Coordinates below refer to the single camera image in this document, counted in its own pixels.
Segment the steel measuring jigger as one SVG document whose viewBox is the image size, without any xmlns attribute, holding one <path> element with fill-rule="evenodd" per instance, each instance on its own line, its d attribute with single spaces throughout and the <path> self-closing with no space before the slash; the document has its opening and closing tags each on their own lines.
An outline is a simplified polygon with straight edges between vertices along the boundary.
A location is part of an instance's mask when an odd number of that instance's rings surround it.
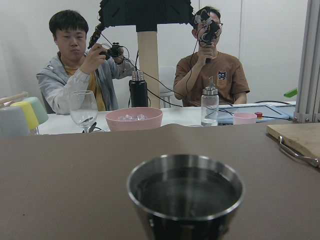
<svg viewBox="0 0 320 240">
<path fill-rule="evenodd" d="M 220 240 L 246 192 L 233 168 L 194 154 L 144 161 L 126 188 L 149 240 Z"/>
</svg>

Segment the mint green plastic cup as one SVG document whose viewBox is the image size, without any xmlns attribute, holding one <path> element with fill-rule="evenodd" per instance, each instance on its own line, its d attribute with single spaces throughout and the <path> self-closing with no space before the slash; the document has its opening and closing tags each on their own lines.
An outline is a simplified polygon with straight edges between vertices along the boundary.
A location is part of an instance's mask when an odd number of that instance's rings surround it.
<svg viewBox="0 0 320 240">
<path fill-rule="evenodd" d="M 24 101 L 31 104 L 31 107 L 40 125 L 45 123 L 49 119 L 47 111 L 38 97 L 27 97 L 24 99 Z"/>
</svg>

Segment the grey plastic cup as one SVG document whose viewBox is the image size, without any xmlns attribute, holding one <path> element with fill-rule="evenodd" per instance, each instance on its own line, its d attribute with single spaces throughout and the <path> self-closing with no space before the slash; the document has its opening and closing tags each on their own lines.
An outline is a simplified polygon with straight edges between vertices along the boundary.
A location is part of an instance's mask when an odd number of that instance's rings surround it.
<svg viewBox="0 0 320 240">
<path fill-rule="evenodd" d="M 0 109 L 1 137 L 28 136 L 29 134 L 30 130 L 21 107 L 8 106 Z"/>
</svg>

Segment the wooden cup rack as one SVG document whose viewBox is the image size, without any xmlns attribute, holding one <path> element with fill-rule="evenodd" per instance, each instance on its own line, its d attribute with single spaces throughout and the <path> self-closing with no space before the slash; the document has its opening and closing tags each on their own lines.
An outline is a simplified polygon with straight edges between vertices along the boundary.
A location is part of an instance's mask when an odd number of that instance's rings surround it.
<svg viewBox="0 0 320 240">
<path fill-rule="evenodd" d="M 0 107 L 3 108 L 6 106 L 9 106 L 12 101 L 17 100 L 17 99 L 21 99 L 21 98 L 26 98 L 27 96 L 28 96 L 28 92 L 22 91 L 21 93 L 16 94 L 16 95 L 2 97 L 0 99 Z"/>
</svg>

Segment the pink bowl with ice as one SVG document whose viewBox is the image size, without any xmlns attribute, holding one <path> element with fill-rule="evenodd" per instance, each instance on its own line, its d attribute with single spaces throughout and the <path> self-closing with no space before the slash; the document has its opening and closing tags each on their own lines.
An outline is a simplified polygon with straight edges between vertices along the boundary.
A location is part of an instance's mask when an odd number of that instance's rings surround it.
<svg viewBox="0 0 320 240">
<path fill-rule="evenodd" d="M 153 107 L 129 107 L 110 111 L 105 119 L 111 131 L 136 131 L 159 128 L 163 111 Z"/>
</svg>

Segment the black thermos bottle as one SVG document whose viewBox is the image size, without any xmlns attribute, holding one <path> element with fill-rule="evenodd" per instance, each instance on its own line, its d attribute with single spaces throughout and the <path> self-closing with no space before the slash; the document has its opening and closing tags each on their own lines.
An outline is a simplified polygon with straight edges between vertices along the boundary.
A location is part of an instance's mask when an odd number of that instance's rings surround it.
<svg viewBox="0 0 320 240">
<path fill-rule="evenodd" d="M 140 70 L 132 72 L 129 81 L 131 107 L 148 107 L 148 88 L 144 79 L 144 73 Z"/>
</svg>

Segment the clear pourer bottle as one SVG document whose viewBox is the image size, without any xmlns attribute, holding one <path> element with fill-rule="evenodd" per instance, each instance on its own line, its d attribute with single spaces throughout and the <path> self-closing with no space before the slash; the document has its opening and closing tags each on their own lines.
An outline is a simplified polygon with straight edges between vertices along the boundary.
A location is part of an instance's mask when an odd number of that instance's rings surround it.
<svg viewBox="0 0 320 240">
<path fill-rule="evenodd" d="M 201 118 L 200 123 L 203 127 L 218 125 L 219 95 L 214 83 L 214 77 L 209 79 L 209 86 L 202 90 L 201 96 Z"/>
</svg>

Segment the clear wine glass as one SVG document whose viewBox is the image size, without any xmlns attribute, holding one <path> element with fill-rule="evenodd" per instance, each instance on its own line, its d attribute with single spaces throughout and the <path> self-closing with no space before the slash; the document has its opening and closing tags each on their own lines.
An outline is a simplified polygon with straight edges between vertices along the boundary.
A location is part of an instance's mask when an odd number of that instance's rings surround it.
<svg viewBox="0 0 320 240">
<path fill-rule="evenodd" d="M 98 115 L 94 93 L 91 90 L 73 91 L 69 96 L 69 111 L 73 122 L 88 133 Z"/>
</svg>

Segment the left teleoperation controller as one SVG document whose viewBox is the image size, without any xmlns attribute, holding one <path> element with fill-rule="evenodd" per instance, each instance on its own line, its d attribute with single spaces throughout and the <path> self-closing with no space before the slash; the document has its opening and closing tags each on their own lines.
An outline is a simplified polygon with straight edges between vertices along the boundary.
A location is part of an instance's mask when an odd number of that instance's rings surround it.
<svg viewBox="0 0 320 240">
<path fill-rule="evenodd" d="M 88 49 L 92 48 L 94 46 L 94 44 L 97 43 L 97 41 L 99 40 L 99 38 L 102 35 L 103 30 L 106 27 L 104 26 L 103 23 L 99 23 L 96 27 L 95 30 L 92 34 L 92 36 L 89 39 L 89 45 L 88 45 Z M 120 45 L 118 42 L 113 42 L 111 43 L 104 35 L 102 35 L 105 40 L 107 41 L 107 43 L 103 43 L 102 46 L 104 48 L 106 48 L 105 51 L 100 52 L 100 55 L 104 55 L 105 59 L 108 60 L 110 58 L 113 59 L 121 59 L 121 63 L 127 59 L 126 56 L 124 55 L 124 46 Z"/>
</svg>

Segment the teleoperation controller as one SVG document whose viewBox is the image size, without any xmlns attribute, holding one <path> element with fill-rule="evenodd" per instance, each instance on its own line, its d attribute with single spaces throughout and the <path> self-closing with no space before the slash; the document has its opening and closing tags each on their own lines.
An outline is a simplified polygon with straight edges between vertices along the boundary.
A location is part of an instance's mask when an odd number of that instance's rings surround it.
<svg viewBox="0 0 320 240">
<path fill-rule="evenodd" d="M 192 35 L 198 41 L 198 67 L 203 67 L 218 56 L 217 44 L 222 25 L 220 12 L 211 6 L 203 7 L 193 16 Z"/>
<path fill-rule="evenodd" d="M 96 27 L 95 30 L 92 34 L 92 36 L 89 39 L 89 45 L 88 45 L 88 49 L 92 48 L 94 46 L 94 44 L 97 43 L 97 41 L 99 40 L 99 38 L 102 35 L 103 30 L 106 27 L 104 26 L 103 23 L 99 23 Z M 104 35 L 102 35 L 105 40 L 107 41 L 107 43 L 103 43 L 102 46 L 104 48 L 106 48 L 105 51 L 100 52 L 100 55 L 104 55 L 105 59 L 108 60 L 110 58 L 113 59 L 121 59 L 121 63 L 127 59 L 126 56 L 124 55 L 124 46 L 120 45 L 118 42 L 113 42 L 111 43 Z"/>
</svg>

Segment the person in grey jacket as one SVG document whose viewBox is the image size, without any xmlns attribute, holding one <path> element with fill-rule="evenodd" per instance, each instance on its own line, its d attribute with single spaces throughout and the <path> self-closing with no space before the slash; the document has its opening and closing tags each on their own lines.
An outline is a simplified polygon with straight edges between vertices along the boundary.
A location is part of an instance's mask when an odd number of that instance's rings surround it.
<svg viewBox="0 0 320 240">
<path fill-rule="evenodd" d="M 133 63 L 123 55 L 106 59 L 106 49 L 99 43 L 86 51 L 89 26 L 74 10 L 62 10 L 49 20 L 58 52 L 36 74 L 39 89 L 51 109 L 60 115 L 70 112 L 72 92 L 92 91 L 99 111 L 117 110 L 113 80 L 131 76 Z"/>
</svg>

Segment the right teleoperation controller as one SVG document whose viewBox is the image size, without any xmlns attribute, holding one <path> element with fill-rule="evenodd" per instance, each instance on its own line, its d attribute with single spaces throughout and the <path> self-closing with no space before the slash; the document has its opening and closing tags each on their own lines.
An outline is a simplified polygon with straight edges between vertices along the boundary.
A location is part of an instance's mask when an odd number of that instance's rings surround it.
<svg viewBox="0 0 320 240">
<path fill-rule="evenodd" d="M 203 7 L 193 16 L 192 35 L 198 41 L 198 67 L 203 67 L 218 56 L 217 44 L 222 25 L 220 12 L 211 6 Z"/>
</svg>

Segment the blue teach pendant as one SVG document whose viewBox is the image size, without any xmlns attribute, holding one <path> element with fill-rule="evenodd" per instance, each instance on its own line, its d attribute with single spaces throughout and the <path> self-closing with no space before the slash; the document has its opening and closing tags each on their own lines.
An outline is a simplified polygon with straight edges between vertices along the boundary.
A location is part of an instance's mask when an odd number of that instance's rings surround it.
<svg viewBox="0 0 320 240">
<path fill-rule="evenodd" d="M 293 105 L 269 105 L 266 103 L 250 103 L 220 106 L 218 111 L 219 125 L 232 125 L 233 114 L 235 113 L 262 113 L 262 117 L 258 117 L 256 122 L 269 122 L 273 120 L 292 120 L 293 113 L 286 113 L 283 108 L 293 109 Z"/>
</svg>

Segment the bamboo cutting board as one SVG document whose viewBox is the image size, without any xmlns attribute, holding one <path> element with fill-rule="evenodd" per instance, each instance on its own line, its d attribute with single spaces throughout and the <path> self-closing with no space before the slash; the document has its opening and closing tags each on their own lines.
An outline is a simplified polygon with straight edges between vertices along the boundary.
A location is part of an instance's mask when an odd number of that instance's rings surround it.
<svg viewBox="0 0 320 240">
<path fill-rule="evenodd" d="M 315 168 L 320 167 L 319 123 L 273 124 L 266 130 L 287 154 Z"/>
</svg>

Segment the aluminium frame post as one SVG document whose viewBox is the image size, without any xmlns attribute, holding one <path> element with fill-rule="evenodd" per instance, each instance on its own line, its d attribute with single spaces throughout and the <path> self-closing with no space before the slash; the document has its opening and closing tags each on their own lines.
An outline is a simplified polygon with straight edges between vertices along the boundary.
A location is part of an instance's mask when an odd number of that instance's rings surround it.
<svg viewBox="0 0 320 240">
<path fill-rule="evenodd" d="M 320 121 L 320 2 L 309 0 L 293 121 Z"/>
</svg>

